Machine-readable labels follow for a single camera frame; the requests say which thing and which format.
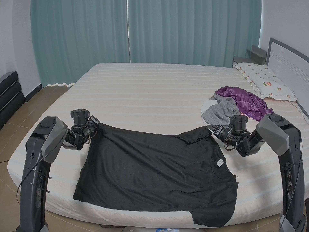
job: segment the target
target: gray cloth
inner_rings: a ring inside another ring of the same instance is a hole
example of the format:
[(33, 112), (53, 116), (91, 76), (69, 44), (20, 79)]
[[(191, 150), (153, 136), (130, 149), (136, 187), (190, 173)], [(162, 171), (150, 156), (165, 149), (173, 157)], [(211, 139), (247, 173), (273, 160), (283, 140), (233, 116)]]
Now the gray cloth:
[(239, 114), (238, 106), (232, 97), (214, 95), (210, 100), (217, 100), (218, 104), (212, 105), (203, 114), (202, 118), (210, 125), (228, 126), (230, 118)]

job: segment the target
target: tile floor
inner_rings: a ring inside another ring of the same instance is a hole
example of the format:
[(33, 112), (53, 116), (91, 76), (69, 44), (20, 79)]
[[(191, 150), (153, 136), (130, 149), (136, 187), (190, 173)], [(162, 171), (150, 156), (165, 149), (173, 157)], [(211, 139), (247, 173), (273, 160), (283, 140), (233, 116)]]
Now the tile floor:
[[(10, 118), (0, 130), (0, 161), (9, 160), (14, 150), (44, 111), (68, 90), (66, 86), (45, 87)], [(19, 225), (19, 204), (16, 186), (7, 172), (7, 162), (0, 164), (0, 232), (15, 231)], [(102, 228), (98, 224), (82, 222), (46, 211), (50, 232), (120, 232), (122, 229)], [(258, 221), (206, 229), (207, 232), (277, 232), (279, 215)]]

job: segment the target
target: pile of clothes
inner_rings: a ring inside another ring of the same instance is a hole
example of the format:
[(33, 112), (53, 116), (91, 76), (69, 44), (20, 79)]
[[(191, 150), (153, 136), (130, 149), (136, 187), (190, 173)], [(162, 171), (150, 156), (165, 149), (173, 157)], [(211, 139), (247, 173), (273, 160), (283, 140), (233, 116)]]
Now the pile of clothes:
[(210, 106), (202, 118), (211, 125), (228, 126), (230, 118), (238, 114), (260, 121), (265, 114), (273, 113), (264, 100), (239, 87), (222, 87), (210, 100), (217, 100), (217, 104)]

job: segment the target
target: curtain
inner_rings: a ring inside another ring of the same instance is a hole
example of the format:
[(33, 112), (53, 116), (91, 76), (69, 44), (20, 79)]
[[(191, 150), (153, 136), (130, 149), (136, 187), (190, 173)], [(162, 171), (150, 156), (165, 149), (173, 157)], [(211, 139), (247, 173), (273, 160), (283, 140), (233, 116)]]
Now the curtain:
[(126, 0), (31, 0), (31, 29), (43, 86), (130, 62)]
[(232, 67), (258, 45), (261, 0), (128, 0), (134, 63)]

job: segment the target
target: white headboard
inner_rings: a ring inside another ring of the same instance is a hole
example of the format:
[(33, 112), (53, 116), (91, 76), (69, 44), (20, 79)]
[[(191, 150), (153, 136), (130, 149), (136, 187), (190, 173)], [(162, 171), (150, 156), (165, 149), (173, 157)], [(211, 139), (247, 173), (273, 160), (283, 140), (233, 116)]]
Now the white headboard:
[(303, 112), (309, 113), (309, 57), (270, 38), (266, 64), (297, 96)]

